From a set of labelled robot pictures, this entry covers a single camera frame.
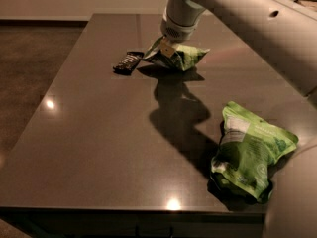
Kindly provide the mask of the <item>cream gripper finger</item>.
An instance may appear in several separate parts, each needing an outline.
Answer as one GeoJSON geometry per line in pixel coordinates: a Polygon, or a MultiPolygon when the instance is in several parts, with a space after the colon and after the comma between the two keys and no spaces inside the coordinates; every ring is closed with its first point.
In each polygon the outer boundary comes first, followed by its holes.
{"type": "Polygon", "coordinates": [[[174,44],[169,39],[163,38],[160,41],[160,52],[164,56],[171,58],[172,55],[175,53],[174,44]]]}

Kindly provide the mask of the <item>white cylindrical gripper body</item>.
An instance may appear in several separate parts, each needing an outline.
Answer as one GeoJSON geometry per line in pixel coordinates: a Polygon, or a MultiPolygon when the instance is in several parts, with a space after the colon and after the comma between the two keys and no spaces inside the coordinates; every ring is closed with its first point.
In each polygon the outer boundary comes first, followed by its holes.
{"type": "Polygon", "coordinates": [[[191,0],[168,0],[160,30],[173,43],[188,41],[205,8],[191,0]]]}

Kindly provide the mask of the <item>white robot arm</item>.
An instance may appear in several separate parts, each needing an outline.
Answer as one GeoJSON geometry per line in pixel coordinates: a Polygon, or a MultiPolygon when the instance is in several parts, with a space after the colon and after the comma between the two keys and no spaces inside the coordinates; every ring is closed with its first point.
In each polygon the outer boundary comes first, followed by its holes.
{"type": "MultiPolygon", "coordinates": [[[[168,0],[161,31],[188,40],[210,11],[311,104],[317,101],[316,13],[290,0],[168,0]]],[[[262,238],[317,238],[317,137],[276,174],[262,238]]]]}

